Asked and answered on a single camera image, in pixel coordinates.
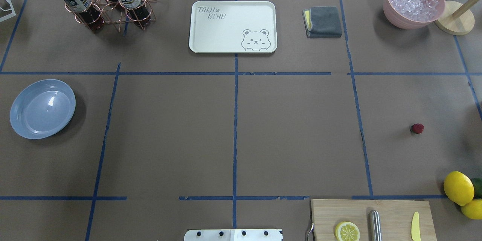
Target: yellow knife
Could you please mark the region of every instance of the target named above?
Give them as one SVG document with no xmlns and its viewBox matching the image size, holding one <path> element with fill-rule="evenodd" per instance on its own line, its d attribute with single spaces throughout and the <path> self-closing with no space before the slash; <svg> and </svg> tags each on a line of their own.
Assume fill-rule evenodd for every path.
<svg viewBox="0 0 482 241">
<path fill-rule="evenodd" d="M 412 239 L 413 241 L 420 241 L 420 220 L 418 218 L 418 212 L 415 212 L 412 218 Z"/>
</svg>

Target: yellow lemon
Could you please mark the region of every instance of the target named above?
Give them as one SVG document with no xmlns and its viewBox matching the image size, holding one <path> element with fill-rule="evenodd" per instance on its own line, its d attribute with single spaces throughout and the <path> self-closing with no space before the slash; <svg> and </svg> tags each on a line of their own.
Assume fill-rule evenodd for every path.
<svg viewBox="0 0 482 241">
<path fill-rule="evenodd" d="M 474 186 L 463 173 L 454 171 L 444 180 L 444 190 L 447 197 L 454 203 L 464 206 L 474 199 Z"/>
<path fill-rule="evenodd" d="M 338 241 L 360 240 L 360 230 L 358 230 L 355 224 L 348 221 L 343 221 L 336 225 L 334 235 Z"/>
<path fill-rule="evenodd" d="M 462 213 L 471 219 L 482 219 L 482 200 L 472 200 L 463 207 Z"/>
</svg>

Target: gray towel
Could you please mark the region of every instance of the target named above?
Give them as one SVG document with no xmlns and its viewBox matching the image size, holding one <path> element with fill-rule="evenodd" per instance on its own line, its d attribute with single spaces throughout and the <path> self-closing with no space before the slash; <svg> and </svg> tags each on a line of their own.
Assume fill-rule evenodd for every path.
<svg viewBox="0 0 482 241">
<path fill-rule="evenodd" d="M 336 6 L 314 6 L 303 9 L 303 18 L 306 35 L 309 38 L 341 37 L 341 23 Z"/>
</svg>

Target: lemon slice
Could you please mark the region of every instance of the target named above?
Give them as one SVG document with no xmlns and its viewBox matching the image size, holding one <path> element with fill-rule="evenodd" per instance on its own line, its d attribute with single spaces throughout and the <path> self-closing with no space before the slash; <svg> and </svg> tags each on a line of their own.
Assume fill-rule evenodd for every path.
<svg viewBox="0 0 482 241">
<path fill-rule="evenodd" d="M 358 230 L 358 227 L 355 224 L 349 221 L 343 221 L 336 225 L 334 235 L 338 241 L 360 240 L 360 230 Z"/>
</svg>

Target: metal bracket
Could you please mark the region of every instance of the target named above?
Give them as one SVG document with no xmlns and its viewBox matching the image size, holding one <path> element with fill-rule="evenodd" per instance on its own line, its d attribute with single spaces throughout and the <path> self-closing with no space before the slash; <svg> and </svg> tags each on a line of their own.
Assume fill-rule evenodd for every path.
<svg viewBox="0 0 482 241">
<path fill-rule="evenodd" d="M 283 241 L 281 229 L 188 230 L 184 241 Z"/>
<path fill-rule="evenodd" d="M 308 232 L 306 233 L 305 241 L 309 241 L 309 238 L 308 238 L 308 237 L 310 236 L 310 234 L 313 235 L 313 241 L 315 241 L 315 234 L 313 233 L 314 230 L 315 230 L 315 224 L 312 223 L 312 224 L 311 224 L 311 228 L 310 228 L 310 229 L 308 230 Z"/>
</svg>

